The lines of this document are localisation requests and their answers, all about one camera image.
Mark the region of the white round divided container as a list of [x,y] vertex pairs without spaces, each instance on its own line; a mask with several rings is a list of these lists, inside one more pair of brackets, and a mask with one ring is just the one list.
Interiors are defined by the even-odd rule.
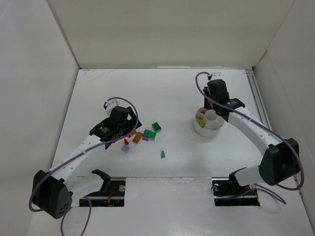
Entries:
[[[193,127],[199,135],[203,137],[207,137],[207,138],[212,138],[220,132],[225,121],[222,117],[218,116],[214,110],[207,110],[205,114],[200,113],[199,111],[201,110],[207,110],[207,109],[199,108],[197,110],[195,114],[195,118],[192,120]],[[206,122],[206,125],[204,126],[204,128],[201,128],[197,124],[196,118],[203,119]]]

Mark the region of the lime green lego brick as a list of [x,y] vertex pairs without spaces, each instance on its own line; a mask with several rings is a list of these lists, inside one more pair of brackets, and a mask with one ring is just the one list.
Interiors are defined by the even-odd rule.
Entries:
[[201,128],[204,128],[204,126],[206,125],[206,122],[200,118],[196,118],[196,122]]

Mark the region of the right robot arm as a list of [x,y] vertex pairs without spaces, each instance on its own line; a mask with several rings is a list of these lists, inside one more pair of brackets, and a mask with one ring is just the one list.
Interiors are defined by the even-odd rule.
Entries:
[[237,170],[230,177],[240,186],[266,183],[274,186],[302,172],[299,146],[285,140],[259,122],[237,98],[230,98],[222,79],[207,83],[209,104],[216,114],[241,131],[262,154],[259,165]]

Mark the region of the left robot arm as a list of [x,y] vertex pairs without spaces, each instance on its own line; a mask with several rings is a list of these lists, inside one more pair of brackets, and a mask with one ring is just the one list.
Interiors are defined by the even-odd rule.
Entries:
[[99,164],[110,147],[141,126],[131,107],[115,106],[109,117],[98,123],[80,146],[48,171],[40,170],[33,178],[31,205],[55,219],[91,193],[107,193],[111,177]]

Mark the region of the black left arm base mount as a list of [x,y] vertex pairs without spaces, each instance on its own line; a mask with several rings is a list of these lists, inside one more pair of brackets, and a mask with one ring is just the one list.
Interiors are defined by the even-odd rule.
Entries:
[[125,177],[110,177],[101,170],[93,170],[92,174],[102,179],[98,191],[91,192],[87,197],[92,207],[124,207],[125,205]]

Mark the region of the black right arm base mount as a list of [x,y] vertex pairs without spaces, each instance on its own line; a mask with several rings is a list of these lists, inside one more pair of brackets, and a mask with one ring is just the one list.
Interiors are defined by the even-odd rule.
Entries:
[[235,174],[240,170],[232,172],[228,177],[212,178],[211,192],[216,207],[260,206],[257,191],[237,182]]

